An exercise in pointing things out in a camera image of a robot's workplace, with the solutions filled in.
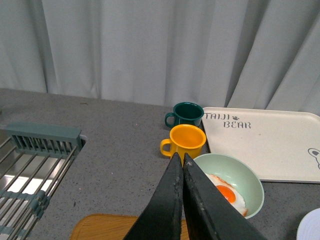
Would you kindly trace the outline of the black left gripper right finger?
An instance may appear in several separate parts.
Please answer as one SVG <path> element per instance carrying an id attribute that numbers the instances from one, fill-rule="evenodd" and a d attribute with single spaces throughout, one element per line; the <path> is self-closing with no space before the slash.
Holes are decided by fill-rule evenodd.
<path id="1" fill-rule="evenodd" d="M 191 240 L 265 240 L 186 153 L 183 160 L 183 207 Z"/>

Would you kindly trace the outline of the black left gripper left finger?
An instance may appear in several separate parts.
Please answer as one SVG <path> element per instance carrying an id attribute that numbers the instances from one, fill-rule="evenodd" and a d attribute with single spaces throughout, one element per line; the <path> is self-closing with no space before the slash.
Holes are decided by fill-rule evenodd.
<path id="1" fill-rule="evenodd" d="M 148 205 L 125 235 L 125 240 L 179 240 L 182 232 L 184 174 L 174 153 Z"/>

